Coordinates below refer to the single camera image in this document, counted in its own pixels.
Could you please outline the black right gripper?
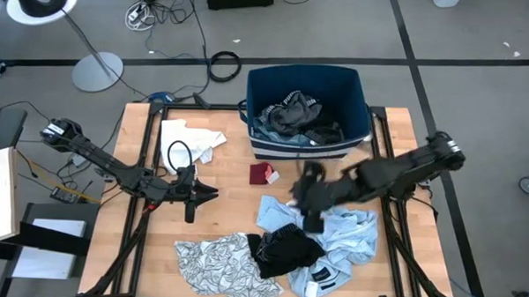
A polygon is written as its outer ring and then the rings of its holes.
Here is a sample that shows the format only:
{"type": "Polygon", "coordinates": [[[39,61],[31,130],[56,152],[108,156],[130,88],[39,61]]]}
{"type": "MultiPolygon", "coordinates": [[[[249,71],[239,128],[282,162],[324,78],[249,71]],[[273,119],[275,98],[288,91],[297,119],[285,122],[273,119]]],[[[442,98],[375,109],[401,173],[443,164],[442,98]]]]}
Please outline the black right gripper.
{"type": "Polygon", "coordinates": [[[320,213],[332,208],[339,196],[340,180],[326,181],[326,171],[321,163],[306,161],[304,178],[294,182],[290,189],[290,207],[302,212],[303,229],[307,232],[322,233],[324,222],[320,213]]]}

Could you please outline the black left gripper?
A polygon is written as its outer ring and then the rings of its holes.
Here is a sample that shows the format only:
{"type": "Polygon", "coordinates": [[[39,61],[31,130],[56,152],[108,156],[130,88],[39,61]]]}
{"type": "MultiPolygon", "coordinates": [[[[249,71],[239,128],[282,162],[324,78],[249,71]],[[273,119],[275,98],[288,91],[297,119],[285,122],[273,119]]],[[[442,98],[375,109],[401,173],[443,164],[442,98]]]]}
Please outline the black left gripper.
{"type": "Polygon", "coordinates": [[[195,168],[193,166],[179,167],[177,175],[178,184],[175,193],[185,204],[184,220],[187,224],[193,224],[196,207],[216,199],[219,196],[217,194],[218,189],[204,184],[199,179],[195,180],[195,168]]]}

